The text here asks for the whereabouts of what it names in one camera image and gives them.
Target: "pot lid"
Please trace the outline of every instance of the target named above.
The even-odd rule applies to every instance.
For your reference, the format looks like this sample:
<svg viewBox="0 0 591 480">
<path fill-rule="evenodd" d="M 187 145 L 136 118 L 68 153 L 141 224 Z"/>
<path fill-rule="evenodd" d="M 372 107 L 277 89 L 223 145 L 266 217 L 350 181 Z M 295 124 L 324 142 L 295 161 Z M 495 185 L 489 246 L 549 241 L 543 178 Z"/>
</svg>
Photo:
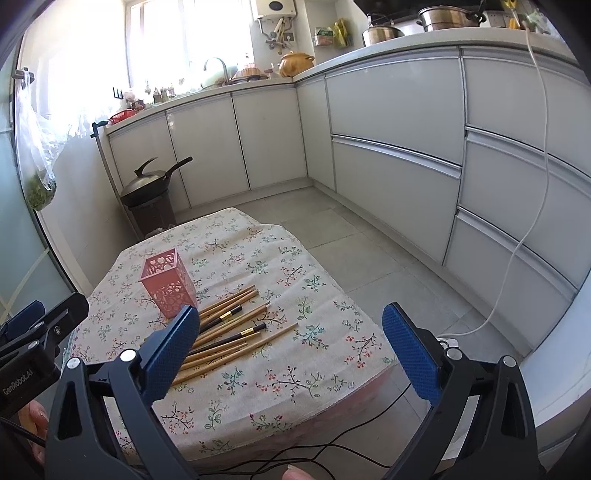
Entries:
<svg viewBox="0 0 591 480">
<path fill-rule="evenodd" d="M 130 181 L 123 188 L 123 190 L 121 190 L 122 197 L 132 192 L 135 192 L 136 190 L 139 190 L 141 187 L 144 187 L 147 184 L 152 183 L 153 181 L 159 180 L 166 176 L 166 172 L 164 170 L 149 171 L 144 173 L 144 167 L 153 160 L 156 160 L 156 158 L 158 157 L 150 158 L 147 162 L 145 162 L 140 168 L 138 168 L 135 171 L 137 178 Z"/>
<path fill-rule="evenodd" d="M 284 59 L 290 59 L 293 57 L 307 57 L 307 58 L 310 58 L 311 60 L 314 60 L 314 57 L 312 55 L 308 55 L 306 52 L 303 52 L 303 51 L 291 51 L 291 52 L 283 55 L 281 57 L 281 59 L 284 60 Z"/>
</svg>

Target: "white cable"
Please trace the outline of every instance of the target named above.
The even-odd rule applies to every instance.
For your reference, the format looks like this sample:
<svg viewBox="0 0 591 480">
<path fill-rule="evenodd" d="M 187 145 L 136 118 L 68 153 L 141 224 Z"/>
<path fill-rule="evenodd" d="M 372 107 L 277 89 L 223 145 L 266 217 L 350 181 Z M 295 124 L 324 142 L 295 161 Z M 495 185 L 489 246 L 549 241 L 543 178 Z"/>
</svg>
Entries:
<svg viewBox="0 0 591 480">
<path fill-rule="evenodd" d="M 463 337 L 463 336 L 466 336 L 466 335 L 471 335 L 473 333 L 476 333 L 478 330 L 480 330 L 481 328 L 483 328 L 484 325 L 486 325 L 488 322 L 491 321 L 491 318 L 495 314 L 496 308 L 499 305 L 499 301 L 501 300 L 501 296 L 503 295 L 503 290 L 505 289 L 505 283 L 507 281 L 507 276 L 509 275 L 509 269 L 511 267 L 511 262 L 513 261 L 513 257 L 515 256 L 515 254 L 517 253 L 517 251 L 519 250 L 519 248 L 521 247 L 521 245 L 523 245 L 523 243 L 525 242 L 525 239 L 528 237 L 528 235 L 531 233 L 531 231 L 537 225 L 538 220 L 540 220 L 540 216 L 542 214 L 542 210 L 544 210 L 544 206 L 546 205 L 546 200 L 548 198 L 548 188 L 550 187 L 550 166 L 548 164 L 548 94 L 546 92 L 546 85 L 544 83 L 544 78 L 542 77 L 542 72 L 540 71 L 540 66 L 538 65 L 538 62 L 536 61 L 535 56 L 534 56 L 534 52 L 533 52 L 533 50 L 531 48 L 531 44 L 530 44 L 530 31 L 529 31 L 529 29 L 527 27 L 525 29 L 525 41 L 527 42 L 527 49 L 530 52 L 531 59 L 534 62 L 535 69 L 538 72 L 538 77 L 540 78 L 540 82 L 542 84 L 542 91 L 544 93 L 544 110 L 545 110 L 545 120 L 544 120 L 544 165 L 545 165 L 545 169 L 546 169 L 546 187 L 544 189 L 544 198 L 542 200 L 542 203 L 540 204 L 540 209 L 538 210 L 538 214 L 535 216 L 534 223 L 531 224 L 530 229 L 527 230 L 527 233 L 521 239 L 521 242 L 519 242 L 517 244 L 517 246 L 515 247 L 515 250 L 513 250 L 513 253 L 511 254 L 511 256 L 509 258 L 509 263 L 507 263 L 507 269 L 505 270 L 505 277 L 503 278 L 503 283 L 501 284 L 501 290 L 499 291 L 499 296 L 496 298 L 495 305 L 493 306 L 493 308 L 491 310 L 491 313 L 488 316 L 488 318 L 485 320 L 485 322 L 482 325 L 480 325 L 478 328 L 475 328 L 474 330 L 470 330 L 469 332 L 466 332 L 466 333 L 444 333 L 444 334 L 438 335 L 438 338 L 452 338 L 452 337 Z"/>
<path fill-rule="evenodd" d="M 21 282 L 18 284 L 17 289 L 14 291 L 14 293 L 12 294 L 12 296 L 10 297 L 10 300 L 8 300 L 8 305 L 6 305 L 6 308 L 2 314 L 2 317 L 0 317 L 0 325 L 2 325 L 7 317 L 8 317 L 8 312 L 10 312 L 10 309 L 12 308 L 12 305 L 14 304 L 14 302 L 16 301 L 19 293 L 21 292 L 22 288 L 25 286 L 25 283 L 27 283 L 27 280 L 31 277 L 31 275 L 33 275 L 33 272 L 35 271 L 35 269 L 37 268 L 37 265 L 39 265 L 39 263 L 41 263 L 41 260 L 43 260 L 43 258 L 45 258 L 45 256 L 49 253 L 49 248 L 46 248 L 43 253 L 41 255 L 39 255 L 39 258 L 37 258 L 35 260 L 35 263 L 33 263 L 33 265 L 31 265 L 31 268 L 29 268 L 29 271 L 27 273 L 25 273 L 25 276 L 22 278 Z"/>
</svg>

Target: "black cable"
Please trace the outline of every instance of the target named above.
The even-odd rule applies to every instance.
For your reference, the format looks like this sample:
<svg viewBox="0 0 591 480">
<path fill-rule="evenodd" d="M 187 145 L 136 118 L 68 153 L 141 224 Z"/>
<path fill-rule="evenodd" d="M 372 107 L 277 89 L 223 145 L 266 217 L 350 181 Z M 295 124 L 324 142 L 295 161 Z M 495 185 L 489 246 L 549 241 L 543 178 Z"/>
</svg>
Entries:
<svg viewBox="0 0 591 480">
<path fill-rule="evenodd" d="M 270 471 L 271 469 L 277 467 L 277 466 L 281 466 L 281 465 L 288 465 L 289 463 L 302 463 L 302 462 L 311 462 L 311 463 L 315 463 L 318 464 L 320 466 L 322 466 L 324 468 L 324 466 L 321 463 L 318 463 L 316 461 L 316 459 L 319 457 L 319 455 L 324 452 L 324 450 L 326 450 L 328 447 L 335 447 L 335 448 L 340 448 L 343 450 L 346 450 L 350 453 L 354 453 L 357 456 L 360 456 L 361 458 L 364 458 L 365 460 L 367 460 L 368 462 L 372 462 L 375 465 L 380 466 L 381 468 L 390 468 L 391 465 L 384 465 L 383 463 L 380 463 L 376 460 L 373 460 L 372 458 L 363 455 L 362 453 L 356 452 L 355 450 L 348 448 L 346 446 L 343 445 L 334 445 L 334 442 L 336 442 L 339 438 L 341 438 L 344 434 L 351 432 L 352 430 L 358 429 L 360 427 L 363 427 L 365 425 L 367 425 L 368 423 L 371 423 L 372 421 L 380 418 L 382 415 L 384 415 L 389 409 L 391 409 L 394 404 L 400 400 L 400 398 L 402 398 L 402 396 L 408 391 L 408 389 L 410 388 L 411 384 L 408 384 L 406 386 L 406 388 L 402 391 L 402 393 L 388 406 L 386 407 L 386 409 L 384 409 L 382 412 L 378 413 L 375 417 L 360 423 L 359 425 L 355 425 L 347 430 L 345 430 L 344 432 L 339 433 L 334 439 L 332 439 L 329 443 L 323 443 L 323 444 L 319 444 L 319 445 L 297 445 L 297 446 L 293 446 L 293 447 L 289 447 L 286 449 L 281 450 L 280 452 L 276 453 L 271 459 L 269 460 L 248 460 L 246 462 L 241 462 L 238 463 L 237 465 L 225 468 L 224 470 L 221 471 L 216 471 L 216 472 L 205 472 L 205 473 L 200 473 L 200 475 L 250 475 L 251 476 L 251 480 L 254 478 L 255 475 L 260 475 L 263 473 L 267 473 L 268 471 Z M 292 458 L 289 460 L 275 460 L 279 455 L 281 455 L 282 453 L 288 452 L 289 450 L 294 450 L 294 449 L 298 449 L 298 448 L 318 448 L 318 447 L 322 447 L 322 450 L 320 450 L 312 459 L 304 459 L 304 458 Z M 235 468 L 238 468 L 240 466 L 244 466 L 247 465 L 249 463 L 259 463 L 259 462 L 263 462 L 264 465 L 261 465 L 255 472 L 230 472 L 230 470 L 234 470 Z M 273 462 L 277 462 L 275 465 L 271 465 L 269 466 L 270 463 Z M 331 475 L 332 477 L 332 473 L 330 471 L 327 470 L 327 473 L 329 475 Z"/>
<path fill-rule="evenodd" d="M 21 427 L 18 423 L 14 423 L 11 420 L 5 419 L 4 417 L 0 417 L 0 423 L 6 427 L 7 430 L 10 430 L 17 435 L 25 437 L 27 440 L 32 441 L 33 443 L 38 444 L 39 446 L 45 448 L 45 440 L 41 437 L 38 437 L 34 433 L 29 432 L 27 429 Z"/>
<path fill-rule="evenodd" d="M 334 439 L 332 439 L 332 440 L 331 440 L 329 443 L 327 443 L 326 445 L 324 445 L 324 446 L 322 447 L 322 449 L 321 449 L 321 450 L 320 450 L 320 451 L 319 451 L 319 452 L 318 452 L 316 455 L 314 455 L 314 456 L 312 457 L 312 460 L 316 460 L 316 459 L 319 457 L 319 455 L 320 455 L 322 452 L 324 452 L 324 451 L 325 451 L 325 450 L 326 450 L 326 449 L 327 449 L 329 446 L 331 446 L 331 445 L 332 445 L 334 442 L 336 442 L 338 439 L 340 439 L 340 438 L 341 438 L 341 437 L 342 437 L 342 436 L 343 436 L 345 433 L 349 433 L 349 432 L 351 432 L 352 430 L 355 430 L 355 429 L 358 429 L 358 428 L 360 428 L 360 427 L 363 427 L 363 426 L 367 425 L 368 423 L 371 423 L 371 422 L 373 422 L 374 420 L 376 420 L 376 419 L 380 418 L 382 415 L 384 415 L 384 413 L 386 413 L 386 412 L 387 412 L 389 409 L 391 409 L 391 408 L 394 406 L 394 404 L 395 404 L 395 403 L 396 403 L 398 400 L 400 400 L 400 398 L 402 398 L 402 396 L 403 396 L 403 395 L 404 395 L 404 394 L 407 392 L 407 390 L 410 388 L 410 385 L 411 385 L 411 384 L 408 384 L 408 385 L 407 385 L 407 387 L 406 387 L 406 388 L 405 388 L 405 389 L 402 391 L 402 393 L 401 393 L 401 394 L 400 394 L 400 395 L 399 395 L 399 396 L 398 396 L 398 397 L 397 397 L 397 398 L 396 398 L 396 399 L 395 399 L 395 400 L 394 400 L 394 401 L 393 401 L 393 402 L 392 402 L 392 403 L 391 403 L 391 404 L 390 404 L 388 407 L 386 407 L 386 409 L 385 409 L 385 410 L 383 410 L 382 412 L 378 413 L 378 414 L 377 414 L 375 417 L 373 417 L 373 418 L 371 418 L 371 419 L 369 419 L 369 420 L 367 420 L 367 421 L 365 421 L 365 422 L 363 422 L 363 423 L 360 423 L 359 425 L 355 425 L 354 427 L 351 427 L 351 428 L 349 428 L 349 429 L 345 430 L 344 432 L 341 432 L 341 433 L 339 433 L 339 434 L 338 434 L 338 435 L 337 435 L 337 436 L 336 436 Z M 286 449 L 283 449 L 283 450 L 281 450 L 280 452 L 276 453 L 276 454 L 275 454 L 273 457 L 271 457 L 271 459 L 270 459 L 270 460 L 269 460 L 269 461 L 268 461 L 266 464 L 264 464 L 264 465 L 261 465 L 261 466 L 260 466 L 260 467 L 259 467 L 259 468 L 256 470 L 256 474 L 258 474 L 258 473 L 264 473 L 264 471 L 265 471 L 264 469 L 265 469 L 265 468 L 266 468 L 266 467 L 269 465 L 269 463 L 271 463 L 273 460 L 275 460 L 275 459 L 276 459 L 276 458 L 277 458 L 279 455 L 281 455 L 282 453 L 284 453 L 284 452 L 287 452 L 288 450 L 291 450 L 291 449 L 293 449 L 293 448 L 295 448 L 295 447 L 286 448 Z"/>
</svg>

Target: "bottle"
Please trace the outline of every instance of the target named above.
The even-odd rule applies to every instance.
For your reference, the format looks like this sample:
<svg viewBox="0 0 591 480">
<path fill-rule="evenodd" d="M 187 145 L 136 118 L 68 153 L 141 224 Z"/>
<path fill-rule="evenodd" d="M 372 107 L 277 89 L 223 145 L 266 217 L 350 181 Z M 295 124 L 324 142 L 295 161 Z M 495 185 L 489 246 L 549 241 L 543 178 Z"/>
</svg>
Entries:
<svg viewBox="0 0 591 480">
<path fill-rule="evenodd" d="M 162 96 L 160 95 L 160 91 L 157 87 L 154 87 L 154 93 L 152 94 L 152 96 L 154 97 L 154 103 L 162 102 Z"/>
</svg>

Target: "red basket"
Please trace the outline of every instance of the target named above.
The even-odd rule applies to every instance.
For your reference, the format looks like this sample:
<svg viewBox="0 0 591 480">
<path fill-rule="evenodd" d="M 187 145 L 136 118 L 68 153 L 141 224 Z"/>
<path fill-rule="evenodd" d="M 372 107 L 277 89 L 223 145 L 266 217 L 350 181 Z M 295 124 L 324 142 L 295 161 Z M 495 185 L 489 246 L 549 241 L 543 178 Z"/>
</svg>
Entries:
<svg viewBox="0 0 591 480">
<path fill-rule="evenodd" d="M 122 112 L 114 114 L 109 120 L 111 120 L 112 124 L 117 122 L 121 122 L 130 116 L 134 116 L 137 112 L 135 110 L 123 110 Z"/>
</svg>

